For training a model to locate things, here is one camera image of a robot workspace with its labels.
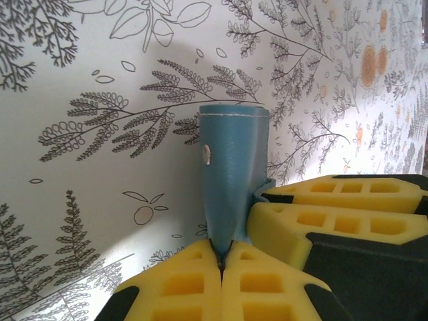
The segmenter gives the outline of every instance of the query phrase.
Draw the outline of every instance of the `fern illustration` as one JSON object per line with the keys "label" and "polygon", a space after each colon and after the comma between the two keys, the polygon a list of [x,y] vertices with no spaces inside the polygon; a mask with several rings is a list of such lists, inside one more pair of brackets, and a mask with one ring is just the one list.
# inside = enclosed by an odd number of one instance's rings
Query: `fern illustration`
{"label": "fern illustration", "polygon": [[67,217],[64,219],[66,224],[61,227],[66,236],[57,238],[57,241],[63,246],[56,253],[67,254],[67,256],[55,263],[55,266],[59,267],[55,272],[58,277],[55,282],[56,286],[82,278],[82,276],[88,275],[104,264],[104,259],[96,262],[100,254],[95,253],[93,247],[87,248],[91,241],[85,239],[87,232],[83,231],[80,210],[76,198],[73,196],[73,191],[67,191],[66,197],[68,200]]}
{"label": "fern illustration", "polygon": [[194,115],[193,118],[185,118],[175,122],[179,128],[174,129],[173,133],[177,135],[187,135],[190,136],[188,140],[185,141],[186,145],[193,145],[199,142],[199,113]]}
{"label": "fern illustration", "polygon": [[9,215],[9,207],[0,205],[0,318],[5,318],[32,305],[43,296],[40,292],[55,276],[47,275],[51,267],[42,265],[47,254],[31,255],[37,248],[22,236],[24,224],[15,224],[16,216]]}
{"label": "fern illustration", "polygon": [[[157,98],[161,102],[172,104],[130,112],[126,108],[129,101],[114,92],[85,92],[80,98],[70,102],[67,111],[70,118],[86,118],[83,121],[61,121],[46,127],[38,141],[49,148],[40,161],[47,162],[68,152],[80,150],[87,145],[90,133],[96,133],[86,150],[77,157],[82,161],[98,152],[110,139],[115,147],[112,152],[130,151],[130,157],[140,156],[148,149],[161,145],[167,137],[175,114],[172,108],[183,108],[191,104],[212,102],[259,103],[256,94],[261,82],[255,80],[243,70],[235,72],[225,66],[214,65],[214,76],[206,78],[194,71],[169,60],[159,63],[177,74],[155,70],[152,75],[159,81],[142,86],[143,91],[160,92]],[[215,98],[213,85],[225,89],[226,97]],[[185,144],[195,144],[199,139],[199,125],[191,121],[175,122],[178,128],[175,134],[189,135]]]}
{"label": "fern illustration", "polygon": [[423,147],[419,148],[417,152],[416,165],[415,165],[415,173],[422,173],[422,165],[423,165]]}
{"label": "fern illustration", "polygon": [[0,11],[0,88],[25,91],[35,73],[35,62],[23,63],[25,47],[31,40],[41,47],[55,66],[65,67],[77,54],[76,28],[70,15],[73,9],[65,0],[2,1]]}
{"label": "fern illustration", "polygon": [[[37,246],[23,245],[31,238],[19,236],[23,225],[15,225],[16,217],[6,217],[8,207],[0,206],[0,285],[5,289],[0,295],[0,320],[15,320],[14,315],[32,307],[33,314],[20,321],[84,321],[88,319],[88,291],[98,288],[111,293],[122,282],[121,261],[130,255],[104,265],[105,259],[99,259],[100,254],[88,247],[90,240],[86,239],[73,192],[67,191],[66,197],[66,224],[61,227],[66,235],[57,238],[62,246],[56,251],[66,256],[56,261],[57,270],[50,276],[44,275],[53,267],[41,265],[47,254],[31,257]],[[41,295],[40,291],[50,283],[54,291]]]}
{"label": "fern illustration", "polygon": [[419,139],[423,135],[425,123],[428,118],[428,90],[425,85],[425,91],[419,91],[419,96],[416,101],[416,107],[413,109],[413,116],[410,123],[409,135],[407,138]]}
{"label": "fern illustration", "polygon": [[93,272],[86,281],[93,282],[95,288],[111,293],[123,280],[122,274],[120,273],[121,269],[122,264],[120,262],[114,262]]}
{"label": "fern illustration", "polygon": [[178,247],[175,251],[166,251],[164,252],[163,250],[158,250],[155,251],[152,256],[149,259],[150,265],[156,265],[160,262],[166,261],[168,260],[170,257],[172,257],[173,255],[177,254],[178,252],[180,252],[181,250],[183,250],[184,247]]}
{"label": "fern illustration", "polygon": [[377,141],[377,134],[379,133],[379,130],[381,129],[382,125],[383,125],[383,112],[381,112],[379,116],[377,116],[377,119],[374,121],[370,142],[368,144],[368,150],[375,147],[376,141]]}
{"label": "fern illustration", "polygon": [[[332,58],[328,57],[324,50],[324,30],[317,8],[312,6],[310,9],[311,0],[275,0],[270,3],[272,5],[267,1],[260,2],[258,9],[271,23],[280,25],[282,35],[255,20],[251,1],[222,0],[222,4],[234,12],[239,20],[239,23],[229,21],[227,36],[232,38],[233,42],[241,44],[241,58],[253,54],[257,44],[261,42],[262,34],[270,35],[270,47],[277,62],[270,83],[274,86],[272,96],[278,100],[270,118],[274,127],[278,128],[285,117],[294,113],[296,102],[302,98],[303,92],[308,96],[312,91],[314,76],[321,60],[326,58],[332,61]],[[287,10],[297,11],[300,15],[291,19],[290,25],[299,32],[302,41],[290,39],[286,35],[289,26]],[[312,39],[312,46],[306,44],[309,39]],[[293,51],[290,51],[290,43],[293,45]],[[294,58],[296,62],[289,68],[284,63],[290,58]]]}
{"label": "fern illustration", "polygon": [[407,150],[406,157],[404,158],[403,174],[410,173],[410,168],[413,162],[413,158],[415,157],[415,152],[416,152],[415,144],[412,142],[410,144],[409,149]]}
{"label": "fern illustration", "polygon": [[208,237],[208,228],[207,228],[207,223],[205,222],[205,224],[198,224],[198,232],[196,232],[196,236],[203,236],[203,237]]}
{"label": "fern illustration", "polygon": [[344,81],[349,83],[350,94],[346,93],[348,90],[345,88],[340,90],[338,86],[335,88],[336,95],[333,99],[336,106],[332,108],[335,122],[338,119],[343,119],[346,111],[351,108],[355,108],[358,113],[360,112],[356,99],[358,72],[354,70],[354,67],[356,61],[360,61],[362,38],[359,36],[359,32],[354,32],[354,28],[362,23],[360,20],[361,10],[358,6],[352,7],[351,0],[343,1],[343,8],[344,22],[340,27],[335,28],[334,38],[338,42],[335,45],[336,51],[342,51],[345,59],[336,60],[335,70],[337,74],[334,80],[337,81],[344,77]]}
{"label": "fern illustration", "polygon": [[303,122],[289,124],[288,133],[292,136],[292,142],[296,143],[294,152],[286,153],[282,160],[279,154],[271,155],[267,163],[268,173],[275,176],[279,183],[286,184],[290,180],[290,171],[296,165],[295,155],[300,153],[299,166],[295,168],[298,179],[303,180],[306,172],[306,165],[318,147],[327,138],[327,142],[322,147],[321,155],[318,157],[318,172],[321,173],[322,165],[326,162],[328,153],[336,146],[340,138],[345,139],[350,144],[347,137],[331,131],[330,116],[325,115],[325,110],[312,112],[312,129],[310,132],[303,130]]}

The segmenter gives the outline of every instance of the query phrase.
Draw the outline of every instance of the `orange circle pattern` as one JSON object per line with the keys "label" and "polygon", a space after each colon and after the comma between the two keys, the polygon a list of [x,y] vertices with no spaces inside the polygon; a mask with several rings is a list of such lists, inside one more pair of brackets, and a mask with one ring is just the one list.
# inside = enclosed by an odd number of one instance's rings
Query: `orange circle pattern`
{"label": "orange circle pattern", "polygon": [[373,46],[369,45],[362,55],[361,79],[366,87],[370,87],[376,75],[376,52]]}

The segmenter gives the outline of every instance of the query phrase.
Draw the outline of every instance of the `blue foam piece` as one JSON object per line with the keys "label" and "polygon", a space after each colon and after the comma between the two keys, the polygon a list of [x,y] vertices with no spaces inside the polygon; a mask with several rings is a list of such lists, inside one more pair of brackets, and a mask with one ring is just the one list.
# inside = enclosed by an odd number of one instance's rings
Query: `blue foam piece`
{"label": "blue foam piece", "polygon": [[247,239],[253,194],[267,180],[269,112],[262,107],[200,107],[201,146],[211,160],[203,168],[208,236],[220,258],[231,240]]}

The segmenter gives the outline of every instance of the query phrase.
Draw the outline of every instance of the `orange fruit illustration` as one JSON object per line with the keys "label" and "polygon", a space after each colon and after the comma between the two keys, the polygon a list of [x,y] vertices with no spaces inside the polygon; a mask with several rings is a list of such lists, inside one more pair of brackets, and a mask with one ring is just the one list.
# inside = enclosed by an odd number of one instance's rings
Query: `orange fruit illustration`
{"label": "orange fruit illustration", "polygon": [[366,87],[370,87],[375,80],[376,52],[373,46],[368,45],[362,55],[361,78]]}
{"label": "orange fruit illustration", "polygon": [[134,221],[138,225],[147,224],[152,219],[153,213],[153,209],[150,206],[140,207],[134,214]]}
{"label": "orange fruit illustration", "polygon": [[387,62],[388,62],[387,49],[385,47],[382,47],[382,49],[379,52],[379,55],[377,55],[377,71],[381,75],[385,73],[385,70],[387,68]]}

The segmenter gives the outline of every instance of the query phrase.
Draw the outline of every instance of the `branch illustration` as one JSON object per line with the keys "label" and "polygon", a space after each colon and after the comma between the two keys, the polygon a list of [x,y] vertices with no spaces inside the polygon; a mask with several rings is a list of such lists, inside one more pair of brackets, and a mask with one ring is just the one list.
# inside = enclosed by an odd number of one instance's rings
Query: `branch illustration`
{"label": "branch illustration", "polygon": [[73,196],[73,191],[67,191],[67,217],[64,219],[66,225],[61,226],[61,230],[66,233],[66,236],[57,238],[63,246],[56,253],[68,256],[55,262],[58,266],[55,275],[59,278],[55,282],[55,286],[72,282],[78,278],[82,278],[97,270],[104,265],[104,259],[97,261],[100,257],[99,253],[95,253],[95,249],[90,249],[87,246],[91,243],[89,239],[85,239],[87,232],[83,231],[82,220],[80,219],[80,210],[76,203],[76,198]]}
{"label": "branch illustration", "polygon": [[34,38],[35,47],[43,47],[42,52],[50,56],[54,66],[65,67],[76,58],[76,28],[71,21],[63,21],[72,11],[64,0],[36,0],[30,10],[30,22],[25,31]]}
{"label": "branch illustration", "polygon": [[[241,21],[229,22],[227,36],[231,37],[233,42],[241,44],[242,58],[246,58],[256,50],[263,33],[271,37],[270,47],[274,51],[274,59],[277,62],[271,77],[271,84],[274,85],[272,96],[279,102],[271,111],[270,118],[274,127],[278,128],[282,125],[284,118],[294,112],[296,101],[302,97],[302,92],[306,91],[308,96],[312,91],[314,76],[322,59],[325,58],[331,62],[333,60],[324,50],[324,30],[315,6],[313,6],[315,24],[312,21],[309,10],[312,5],[311,0],[272,0],[270,2],[272,5],[266,1],[260,2],[258,9],[271,23],[279,23],[283,35],[264,27],[255,20],[251,1],[222,0],[222,4],[234,12]],[[286,35],[286,28],[289,26],[287,10],[297,11],[300,14],[299,18],[291,19],[290,25],[291,28],[299,31],[301,41],[292,40]],[[250,27],[257,28],[257,31],[252,31]],[[306,45],[312,36],[314,47]],[[294,45],[294,52],[290,51],[290,44]],[[289,59],[294,60],[291,68],[284,64]]]}
{"label": "branch illustration", "polygon": [[[61,227],[66,236],[57,238],[63,246],[56,254],[68,256],[54,264],[59,268],[50,276],[45,275],[52,267],[41,264],[47,254],[31,257],[37,246],[24,246],[31,239],[20,236],[24,224],[16,225],[14,215],[6,217],[8,206],[0,206],[0,286],[7,289],[0,295],[4,303],[0,310],[1,321],[30,306],[35,306],[33,312],[36,314],[22,320],[57,320],[58,314],[63,315],[64,320],[81,320],[87,313],[83,313],[83,308],[88,305],[84,298],[89,296],[84,291],[98,288],[110,293],[121,283],[121,261],[133,254],[104,265],[105,259],[98,259],[100,254],[94,248],[88,248],[90,240],[86,239],[86,231],[83,231],[73,192],[68,191],[66,196],[66,224]],[[55,280],[54,286],[62,287],[49,295],[42,295],[41,291]]]}
{"label": "branch illustration", "polygon": [[272,155],[267,164],[268,172],[271,176],[275,176],[277,180],[286,184],[290,180],[290,170],[295,166],[295,155],[300,152],[299,166],[295,169],[298,174],[298,179],[303,180],[306,172],[306,164],[311,159],[314,152],[327,138],[328,142],[322,147],[322,154],[318,157],[318,169],[321,171],[322,165],[326,162],[327,154],[336,146],[340,138],[345,139],[350,144],[347,137],[331,131],[331,119],[329,115],[325,115],[325,111],[313,111],[312,113],[312,129],[309,133],[304,132],[302,125],[289,124],[288,133],[292,135],[292,142],[296,143],[294,152],[286,153],[285,159],[281,160],[279,154]]}
{"label": "branch illustration", "polygon": [[182,249],[184,249],[184,247],[182,246],[181,248],[177,248],[177,250],[175,251],[166,251],[164,252],[163,250],[158,250],[156,252],[154,252],[152,254],[152,256],[149,259],[150,265],[156,265],[160,262],[166,261],[168,260],[170,257],[172,257],[173,255],[177,254],[178,252],[180,252]]}
{"label": "branch illustration", "polygon": [[[69,117],[86,117],[86,119],[81,122],[62,121],[47,127],[38,141],[50,149],[40,160],[42,162],[50,161],[67,152],[80,150],[86,144],[88,134],[91,132],[96,132],[96,137],[77,157],[77,161],[92,156],[110,139],[116,145],[112,149],[113,152],[133,149],[130,157],[134,158],[150,147],[154,149],[161,145],[175,117],[175,114],[171,112],[173,108],[211,102],[259,103],[255,95],[261,83],[243,70],[233,72],[224,66],[215,65],[213,70],[217,75],[204,78],[175,62],[159,60],[159,63],[174,70],[177,74],[155,70],[152,75],[159,82],[142,86],[140,89],[160,92],[157,95],[158,100],[172,104],[140,112],[129,112],[126,110],[129,101],[116,93],[82,93],[81,98],[70,102],[73,108],[68,110],[67,115]],[[182,78],[185,79],[186,84],[182,84]],[[227,97],[214,97],[213,85],[225,88]],[[173,130],[174,133],[191,136],[185,144],[197,142],[199,126],[196,123],[185,124],[183,121],[178,121],[176,125],[181,128]]]}
{"label": "branch illustration", "polygon": [[383,125],[383,112],[381,112],[377,117],[377,119],[374,121],[370,142],[368,144],[368,150],[375,147],[376,141],[377,141],[377,134],[379,133],[379,130],[381,129],[382,125]]}
{"label": "branch illustration", "polygon": [[24,224],[16,225],[16,217],[6,214],[9,207],[0,205],[0,287],[8,289],[0,295],[0,319],[44,298],[40,292],[54,280],[47,276],[51,267],[41,265],[47,254],[31,256],[36,245],[25,245],[28,236],[21,236]]}
{"label": "branch illustration", "polygon": [[360,25],[360,15],[361,11],[358,7],[352,7],[352,1],[346,0],[343,3],[344,6],[344,23],[342,27],[337,27],[334,32],[334,37],[338,40],[338,45],[335,46],[336,50],[343,49],[346,54],[347,62],[344,65],[344,62],[341,59],[337,59],[336,71],[338,74],[334,77],[335,80],[339,80],[340,77],[344,76],[346,81],[350,84],[350,89],[352,92],[352,100],[351,96],[347,95],[344,97],[344,89],[343,94],[339,92],[338,88],[336,88],[336,99],[339,99],[340,102],[336,101],[339,106],[336,107],[335,113],[335,121],[339,116],[343,117],[345,111],[351,107],[355,107],[356,111],[359,113],[358,104],[356,103],[356,87],[357,80],[355,71],[354,71],[354,63],[353,58],[358,59],[361,54],[361,49],[359,49],[360,44],[362,43],[362,38],[359,37],[358,32],[356,32],[353,36],[351,31],[355,28],[356,25]]}

